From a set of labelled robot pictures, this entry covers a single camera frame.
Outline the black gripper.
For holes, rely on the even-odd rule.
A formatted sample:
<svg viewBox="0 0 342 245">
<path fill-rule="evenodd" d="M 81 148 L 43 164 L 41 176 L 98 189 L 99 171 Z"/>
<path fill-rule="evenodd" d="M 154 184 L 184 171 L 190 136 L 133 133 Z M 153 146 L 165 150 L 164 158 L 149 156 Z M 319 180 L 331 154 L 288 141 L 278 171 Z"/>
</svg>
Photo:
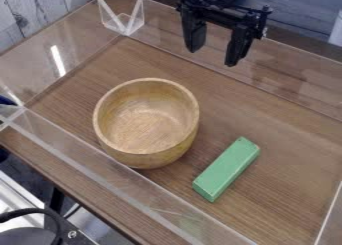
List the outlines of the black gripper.
<svg viewBox="0 0 342 245">
<path fill-rule="evenodd" d="M 254 37 L 266 36 L 268 17 L 273 13 L 272 7 L 256 0 L 180 0 L 177 10 L 182 16 L 185 44 L 192 53 L 205 45 L 208 22 L 234 28 L 225 59 L 229 67 L 246 57 Z"/>
</svg>

